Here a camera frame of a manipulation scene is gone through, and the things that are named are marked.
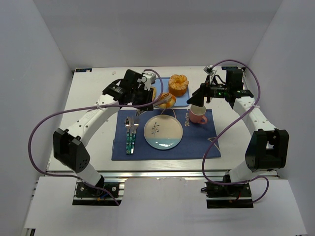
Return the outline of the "round orange white bun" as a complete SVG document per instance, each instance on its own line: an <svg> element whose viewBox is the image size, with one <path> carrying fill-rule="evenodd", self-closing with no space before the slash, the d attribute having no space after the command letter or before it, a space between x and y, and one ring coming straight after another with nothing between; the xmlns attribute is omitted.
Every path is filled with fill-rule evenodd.
<svg viewBox="0 0 315 236"><path fill-rule="evenodd" d="M161 109L168 109L175 105L176 103L176 97L172 95L171 93L163 93L159 103L158 107Z"/></svg>

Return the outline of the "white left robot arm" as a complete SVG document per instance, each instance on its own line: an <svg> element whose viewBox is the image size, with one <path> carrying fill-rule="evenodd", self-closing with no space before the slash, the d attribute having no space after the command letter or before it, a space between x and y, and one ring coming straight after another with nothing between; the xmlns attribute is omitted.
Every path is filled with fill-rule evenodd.
<svg viewBox="0 0 315 236"><path fill-rule="evenodd" d="M112 82L102 91L94 108L89 108L73 125L54 132L54 158L70 168L82 181L101 188L104 178L90 163L86 146L94 133L123 105L152 110L151 84L156 78L156 74L147 71L138 73L128 69L120 82Z"/></svg>

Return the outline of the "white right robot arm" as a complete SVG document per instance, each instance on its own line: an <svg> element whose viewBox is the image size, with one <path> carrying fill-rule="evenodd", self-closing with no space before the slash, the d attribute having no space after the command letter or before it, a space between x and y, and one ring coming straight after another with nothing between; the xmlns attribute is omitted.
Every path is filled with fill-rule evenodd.
<svg viewBox="0 0 315 236"><path fill-rule="evenodd" d="M283 168L286 164L289 134L284 129L277 129L260 110L258 100L252 92L244 89L242 69L227 70L225 82L221 84L215 81L217 71L213 66L205 67L204 71L208 74L205 82L187 103L202 107L213 98L224 99L240 116L239 119L251 134L245 160L227 172L227 183L247 183L260 174Z"/></svg>

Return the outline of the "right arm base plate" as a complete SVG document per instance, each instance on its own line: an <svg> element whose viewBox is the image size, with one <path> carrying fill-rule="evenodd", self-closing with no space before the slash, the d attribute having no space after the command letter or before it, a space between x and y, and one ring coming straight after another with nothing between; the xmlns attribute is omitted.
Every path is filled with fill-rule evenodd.
<svg viewBox="0 0 315 236"><path fill-rule="evenodd" d="M208 209L253 208L250 185L216 185L206 182L200 189L206 194Z"/></svg>

